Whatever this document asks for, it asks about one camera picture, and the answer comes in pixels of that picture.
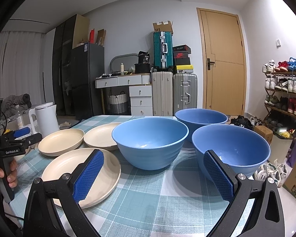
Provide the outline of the cream plate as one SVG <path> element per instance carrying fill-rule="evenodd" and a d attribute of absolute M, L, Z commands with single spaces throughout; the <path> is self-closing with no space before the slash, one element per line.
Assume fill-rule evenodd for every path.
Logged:
<path fill-rule="evenodd" d="M 117 150 L 117 144 L 112 138 L 113 129 L 119 122 L 104 124 L 89 130 L 84 135 L 84 142 L 88 147 L 101 148 L 108 151 Z"/>
<path fill-rule="evenodd" d="M 84 131 L 78 128 L 59 130 L 44 137 L 38 150 L 45 156 L 58 157 L 78 148 L 84 139 Z"/>
<path fill-rule="evenodd" d="M 93 150 L 93 148 L 75 149 L 56 157 L 45 168 L 41 178 L 43 181 L 57 180 L 64 173 L 72 173 L 78 164 L 85 162 Z M 101 149 L 101 151 L 104 154 L 104 164 L 86 198 L 79 201 L 83 209 L 106 199 L 116 188 L 121 176 L 121 164 L 117 157 L 107 150 Z"/>

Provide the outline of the cream plate front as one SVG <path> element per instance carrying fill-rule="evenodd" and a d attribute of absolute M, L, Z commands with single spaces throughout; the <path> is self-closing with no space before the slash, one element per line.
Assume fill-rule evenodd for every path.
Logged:
<path fill-rule="evenodd" d="M 93 148 L 75 149 L 56 157 L 45 168 L 41 178 L 43 181 L 57 180 L 64 173 L 72 173 L 78 164 L 85 162 L 93 150 Z M 117 157 L 107 150 L 101 149 L 101 151 L 104 154 L 104 164 L 86 198 L 79 201 L 83 209 L 106 199 L 116 188 L 121 176 L 121 164 Z"/>

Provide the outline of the blue bowl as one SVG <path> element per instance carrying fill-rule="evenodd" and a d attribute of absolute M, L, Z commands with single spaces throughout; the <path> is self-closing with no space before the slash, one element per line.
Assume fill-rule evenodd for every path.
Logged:
<path fill-rule="evenodd" d="M 268 142 L 258 133 L 234 125 L 206 125 L 192 134 L 198 166 L 203 175 L 212 180 L 203 159 L 208 150 L 228 164 L 236 173 L 251 177 L 270 157 Z"/>
<path fill-rule="evenodd" d="M 175 119 L 145 117 L 116 126 L 112 138 L 123 157 L 141 170 L 160 170 L 180 153 L 189 135 L 188 127 Z"/>
<path fill-rule="evenodd" d="M 228 121 L 228 117 L 222 112 L 209 109 L 183 109 L 177 111 L 175 117 L 188 127 L 187 140 L 189 142 L 192 142 L 192 135 L 198 128 L 206 125 L 225 124 Z"/>

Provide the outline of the blue bowl back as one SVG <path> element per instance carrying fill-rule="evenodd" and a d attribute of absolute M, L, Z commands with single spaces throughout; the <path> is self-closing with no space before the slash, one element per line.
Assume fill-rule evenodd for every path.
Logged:
<path fill-rule="evenodd" d="M 209 109 L 183 109 L 177 111 L 175 117 L 188 127 L 187 140 L 189 142 L 192 142 L 192 135 L 198 128 L 206 125 L 225 124 L 228 121 L 228 117 L 222 112 Z"/>

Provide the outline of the white electric kettle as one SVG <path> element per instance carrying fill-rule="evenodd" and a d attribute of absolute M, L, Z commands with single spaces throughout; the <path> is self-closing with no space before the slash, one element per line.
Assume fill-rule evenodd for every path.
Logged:
<path fill-rule="evenodd" d="M 33 134 L 46 137 L 60 130 L 56 117 L 56 104 L 48 102 L 29 110 L 29 120 Z"/>

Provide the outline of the small brown cardboard box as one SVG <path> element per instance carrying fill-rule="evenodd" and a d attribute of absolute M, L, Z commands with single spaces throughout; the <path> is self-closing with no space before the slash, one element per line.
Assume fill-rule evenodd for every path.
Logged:
<path fill-rule="evenodd" d="M 272 139 L 273 139 L 273 131 L 267 128 L 266 126 L 260 125 L 260 126 L 255 126 L 254 131 L 261 135 L 267 142 L 268 144 L 271 144 Z"/>

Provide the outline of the teal checked tablecloth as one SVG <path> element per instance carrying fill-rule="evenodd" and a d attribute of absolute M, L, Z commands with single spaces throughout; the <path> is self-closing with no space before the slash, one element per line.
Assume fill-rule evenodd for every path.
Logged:
<path fill-rule="evenodd" d="M 85 209 L 101 236 L 206 236 L 228 206 L 200 172 L 191 142 L 157 171 L 133 167 L 119 151 L 114 155 L 121 164 L 116 189 Z"/>

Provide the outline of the woven laundry basket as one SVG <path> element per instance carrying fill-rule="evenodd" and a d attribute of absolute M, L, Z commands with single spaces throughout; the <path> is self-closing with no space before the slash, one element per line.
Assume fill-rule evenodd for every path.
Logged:
<path fill-rule="evenodd" d="M 128 112 L 128 96 L 124 91 L 119 95 L 110 94 L 108 100 L 112 114 L 121 115 Z"/>

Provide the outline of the white drawer desk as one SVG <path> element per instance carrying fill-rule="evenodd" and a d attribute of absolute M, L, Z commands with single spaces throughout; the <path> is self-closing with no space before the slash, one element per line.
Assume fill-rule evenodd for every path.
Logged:
<path fill-rule="evenodd" d="M 105 88 L 128 87 L 132 116 L 153 116 L 151 76 L 148 73 L 97 78 L 95 87 L 100 89 L 103 114 L 106 113 Z"/>

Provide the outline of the wooden shoe rack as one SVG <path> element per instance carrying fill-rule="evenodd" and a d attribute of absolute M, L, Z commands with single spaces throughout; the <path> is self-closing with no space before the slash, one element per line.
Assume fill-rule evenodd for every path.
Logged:
<path fill-rule="evenodd" d="M 296 71 L 265 72 L 267 111 L 263 123 L 272 131 L 284 128 L 296 134 Z"/>

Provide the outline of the beige suitcase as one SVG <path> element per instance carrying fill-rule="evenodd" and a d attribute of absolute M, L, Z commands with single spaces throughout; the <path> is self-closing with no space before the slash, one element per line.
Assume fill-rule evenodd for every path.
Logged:
<path fill-rule="evenodd" d="M 173 116 L 173 73 L 152 73 L 152 103 L 154 116 Z"/>

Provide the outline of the teal suitcase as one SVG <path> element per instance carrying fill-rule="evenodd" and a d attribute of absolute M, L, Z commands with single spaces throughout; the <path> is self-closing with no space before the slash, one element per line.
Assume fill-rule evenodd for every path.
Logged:
<path fill-rule="evenodd" d="M 154 66 L 160 71 L 172 72 L 174 68 L 173 39 L 171 32 L 154 32 Z"/>

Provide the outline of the wooden door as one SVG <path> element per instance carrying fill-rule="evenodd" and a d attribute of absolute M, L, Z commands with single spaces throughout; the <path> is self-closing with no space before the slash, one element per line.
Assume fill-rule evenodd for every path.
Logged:
<path fill-rule="evenodd" d="M 197 9 L 203 54 L 203 108 L 243 115 L 246 56 L 238 15 Z"/>

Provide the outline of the stack of shoe boxes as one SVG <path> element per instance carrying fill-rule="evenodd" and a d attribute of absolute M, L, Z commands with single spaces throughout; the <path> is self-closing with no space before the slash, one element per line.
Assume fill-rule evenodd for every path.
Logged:
<path fill-rule="evenodd" d="M 190 61 L 191 48 L 186 45 L 173 47 L 173 59 L 176 73 L 194 73 L 194 66 Z"/>

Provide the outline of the cardboard box on suitcase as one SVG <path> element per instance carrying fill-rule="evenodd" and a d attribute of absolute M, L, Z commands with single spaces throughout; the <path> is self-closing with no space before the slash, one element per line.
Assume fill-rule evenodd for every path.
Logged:
<path fill-rule="evenodd" d="M 158 23 L 153 23 L 154 32 L 170 32 L 173 35 L 173 28 L 171 21 L 163 21 Z"/>

